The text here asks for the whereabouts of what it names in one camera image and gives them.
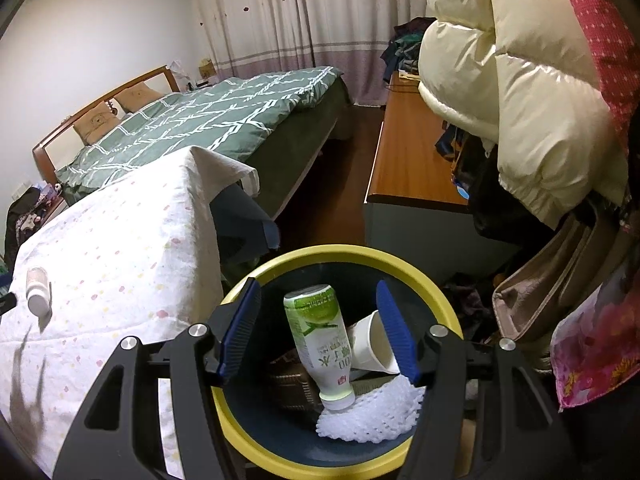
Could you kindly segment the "white foam fruit net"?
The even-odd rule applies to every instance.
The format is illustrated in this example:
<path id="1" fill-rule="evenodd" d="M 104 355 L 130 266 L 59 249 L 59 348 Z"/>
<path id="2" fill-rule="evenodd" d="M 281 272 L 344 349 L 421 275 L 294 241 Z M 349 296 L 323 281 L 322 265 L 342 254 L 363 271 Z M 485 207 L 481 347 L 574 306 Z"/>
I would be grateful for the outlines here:
<path id="1" fill-rule="evenodd" d="M 316 425 L 318 437 L 345 442 L 374 443 L 395 440 L 418 423 L 426 389 L 405 376 L 357 396 L 343 411 L 324 410 Z"/>

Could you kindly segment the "white paper cup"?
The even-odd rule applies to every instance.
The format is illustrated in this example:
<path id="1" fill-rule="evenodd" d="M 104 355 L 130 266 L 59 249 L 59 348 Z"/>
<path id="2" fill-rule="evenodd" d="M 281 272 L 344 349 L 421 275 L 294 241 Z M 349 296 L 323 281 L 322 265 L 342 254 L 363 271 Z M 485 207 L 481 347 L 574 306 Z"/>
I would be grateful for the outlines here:
<path id="1" fill-rule="evenodd" d="M 400 373 L 378 310 L 350 326 L 347 336 L 353 368 L 390 375 Z"/>

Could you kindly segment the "small white red label bottle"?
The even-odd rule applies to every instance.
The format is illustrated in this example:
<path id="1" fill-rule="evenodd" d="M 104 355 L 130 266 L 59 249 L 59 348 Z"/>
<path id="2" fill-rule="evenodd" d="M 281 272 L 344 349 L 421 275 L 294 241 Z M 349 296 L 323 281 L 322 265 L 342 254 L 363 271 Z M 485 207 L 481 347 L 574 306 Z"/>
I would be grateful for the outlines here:
<path id="1" fill-rule="evenodd" d="M 51 313 L 51 287 L 45 270 L 35 268 L 27 272 L 26 300 L 29 311 L 37 318 Z"/>

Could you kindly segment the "green tea bottle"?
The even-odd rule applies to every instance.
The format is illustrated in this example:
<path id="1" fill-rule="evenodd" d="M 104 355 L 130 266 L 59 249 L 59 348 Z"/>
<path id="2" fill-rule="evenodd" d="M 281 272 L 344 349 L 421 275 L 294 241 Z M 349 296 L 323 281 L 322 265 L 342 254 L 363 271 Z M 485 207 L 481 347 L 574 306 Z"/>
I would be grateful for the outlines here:
<path id="1" fill-rule="evenodd" d="M 300 362 L 316 383 L 322 405 L 332 412 L 349 408 L 356 399 L 349 378 L 352 348 L 333 287 L 289 292 L 283 307 Z"/>

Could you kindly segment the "pink floral cloth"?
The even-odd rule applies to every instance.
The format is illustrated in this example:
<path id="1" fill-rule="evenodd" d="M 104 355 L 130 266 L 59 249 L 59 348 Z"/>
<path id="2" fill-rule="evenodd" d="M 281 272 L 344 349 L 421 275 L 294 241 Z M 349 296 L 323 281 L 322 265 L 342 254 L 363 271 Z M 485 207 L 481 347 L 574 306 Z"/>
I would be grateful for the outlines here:
<path id="1" fill-rule="evenodd" d="M 602 398 L 639 373 L 639 272 L 629 259 L 555 327 L 550 361 L 561 410 Z"/>

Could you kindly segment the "white floral table cloth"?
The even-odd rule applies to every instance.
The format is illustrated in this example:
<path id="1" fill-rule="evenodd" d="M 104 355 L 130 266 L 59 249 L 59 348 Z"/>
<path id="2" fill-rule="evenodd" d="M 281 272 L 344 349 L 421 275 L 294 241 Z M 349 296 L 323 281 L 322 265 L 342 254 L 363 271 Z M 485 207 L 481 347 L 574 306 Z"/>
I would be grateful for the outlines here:
<path id="1" fill-rule="evenodd" d="M 116 344 L 146 344 L 208 319 L 222 291 L 212 201 L 257 172 L 183 148 L 66 209 L 18 251 L 17 306 L 1 319 L 1 411 L 26 454 L 52 474 L 82 400 Z M 26 275 L 46 271 L 51 313 L 27 307 Z"/>

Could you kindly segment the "beige handbag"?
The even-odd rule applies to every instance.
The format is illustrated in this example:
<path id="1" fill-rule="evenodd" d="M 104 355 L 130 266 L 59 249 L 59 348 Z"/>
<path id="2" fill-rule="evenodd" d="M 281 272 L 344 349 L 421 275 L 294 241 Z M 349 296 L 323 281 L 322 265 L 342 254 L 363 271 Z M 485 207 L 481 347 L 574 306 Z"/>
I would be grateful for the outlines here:
<path id="1" fill-rule="evenodd" d="M 612 212 L 593 202 L 565 217 L 552 239 L 492 294 L 501 335 L 532 342 L 551 333 L 610 270 L 617 228 Z"/>

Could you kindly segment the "dark clothes pile on nightstand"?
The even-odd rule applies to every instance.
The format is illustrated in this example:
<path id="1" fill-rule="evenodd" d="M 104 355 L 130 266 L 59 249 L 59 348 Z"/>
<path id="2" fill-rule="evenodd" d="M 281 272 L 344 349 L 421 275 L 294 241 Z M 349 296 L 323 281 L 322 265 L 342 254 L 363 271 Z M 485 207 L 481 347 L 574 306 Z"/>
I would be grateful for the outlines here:
<path id="1" fill-rule="evenodd" d="M 9 206 L 4 236 L 4 262 L 13 272 L 18 250 L 39 231 L 47 216 L 63 200 L 59 183 L 31 186 Z"/>

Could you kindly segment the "orange wooden desk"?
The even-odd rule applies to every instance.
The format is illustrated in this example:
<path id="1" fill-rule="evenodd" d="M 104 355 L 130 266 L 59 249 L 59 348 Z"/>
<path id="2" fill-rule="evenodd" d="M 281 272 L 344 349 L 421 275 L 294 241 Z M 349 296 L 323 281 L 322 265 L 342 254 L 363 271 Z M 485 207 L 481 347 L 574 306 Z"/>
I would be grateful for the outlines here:
<path id="1" fill-rule="evenodd" d="M 366 241 L 436 283 L 495 271 L 513 252 L 476 232 L 468 201 L 436 152 L 441 135 L 442 120 L 422 100 L 418 83 L 393 75 L 363 203 Z"/>

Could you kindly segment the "brown pillow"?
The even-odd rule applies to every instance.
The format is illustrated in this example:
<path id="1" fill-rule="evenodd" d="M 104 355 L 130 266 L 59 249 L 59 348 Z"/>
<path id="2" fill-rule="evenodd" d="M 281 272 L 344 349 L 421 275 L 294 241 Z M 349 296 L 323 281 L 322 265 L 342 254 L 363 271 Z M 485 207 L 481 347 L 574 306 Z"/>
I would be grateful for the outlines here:
<path id="1" fill-rule="evenodd" d="M 120 119 L 107 103 L 88 110 L 73 123 L 73 128 L 86 145 L 95 144 L 120 124 Z"/>
<path id="2" fill-rule="evenodd" d="M 115 100 L 126 113 L 134 113 L 163 96 L 163 93 L 152 89 L 144 82 L 139 82 L 117 93 Z"/>

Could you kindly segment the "green checked duvet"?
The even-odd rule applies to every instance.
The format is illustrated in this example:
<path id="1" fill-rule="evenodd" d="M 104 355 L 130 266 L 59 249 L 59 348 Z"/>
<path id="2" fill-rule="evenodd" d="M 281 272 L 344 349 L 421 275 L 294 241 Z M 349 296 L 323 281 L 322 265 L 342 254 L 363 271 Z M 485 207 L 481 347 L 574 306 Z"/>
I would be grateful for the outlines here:
<path id="1" fill-rule="evenodd" d="M 271 191 L 288 192 L 349 102 L 332 66 L 171 92 L 107 127 L 56 176 L 74 204 L 149 162 L 198 146 L 255 167 Z"/>

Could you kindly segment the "yellow box far nightstand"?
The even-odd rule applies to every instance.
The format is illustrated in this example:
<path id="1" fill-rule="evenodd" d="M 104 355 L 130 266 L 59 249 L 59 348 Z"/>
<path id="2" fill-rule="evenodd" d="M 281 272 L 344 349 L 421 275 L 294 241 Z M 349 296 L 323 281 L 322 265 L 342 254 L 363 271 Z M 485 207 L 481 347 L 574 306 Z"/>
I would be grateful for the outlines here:
<path id="1" fill-rule="evenodd" d="M 209 79 L 217 75 L 216 67 L 210 58 L 203 58 L 198 63 L 198 72 L 202 79 Z"/>

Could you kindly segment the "cream puffer jacket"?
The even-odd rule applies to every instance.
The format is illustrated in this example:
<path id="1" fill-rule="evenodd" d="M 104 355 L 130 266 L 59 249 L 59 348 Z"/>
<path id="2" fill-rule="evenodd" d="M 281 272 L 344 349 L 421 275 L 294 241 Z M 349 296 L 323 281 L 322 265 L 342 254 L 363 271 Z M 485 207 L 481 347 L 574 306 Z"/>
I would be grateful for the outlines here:
<path id="1" fill-rule="evenodd" d="M 419 91 L 497 155 L 500 185 L 546 226 L 627 168 L 570 0 L 426 0 Z"/>

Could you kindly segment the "striped pink white curtain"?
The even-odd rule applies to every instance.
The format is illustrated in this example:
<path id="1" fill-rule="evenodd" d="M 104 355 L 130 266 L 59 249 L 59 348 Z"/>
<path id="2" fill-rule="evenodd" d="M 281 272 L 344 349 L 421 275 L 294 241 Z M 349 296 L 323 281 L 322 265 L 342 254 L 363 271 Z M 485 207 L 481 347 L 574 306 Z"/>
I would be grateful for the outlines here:
<path id="1" fill-rule="evenodd" d="M 426 0 L 193 0 L 219 78 L 334 66 L 358 105 L 386 101 L 382 53 Z"/>

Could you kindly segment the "wooden bed frame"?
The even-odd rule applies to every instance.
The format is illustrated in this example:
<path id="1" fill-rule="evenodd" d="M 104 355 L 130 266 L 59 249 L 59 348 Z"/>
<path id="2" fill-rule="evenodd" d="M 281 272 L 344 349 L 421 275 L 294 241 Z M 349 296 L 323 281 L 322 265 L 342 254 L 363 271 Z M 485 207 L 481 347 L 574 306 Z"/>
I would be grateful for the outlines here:
<path id="1" fill-rule="evenodd" d="M 43 180 L 55 183 L 59 169 L 70 164 L 85 146 L 99 140 L 100 133 L 107 133 L 107 128 L 117 126 L 127 109 L 119 105 L 116 96 L 122 96 L 125 91 L 142 84 L 160 94 L 179 91 L 171 70 L 167 66 L 160 66 L 121 84 L 70 115 L 32 149 Z"/>

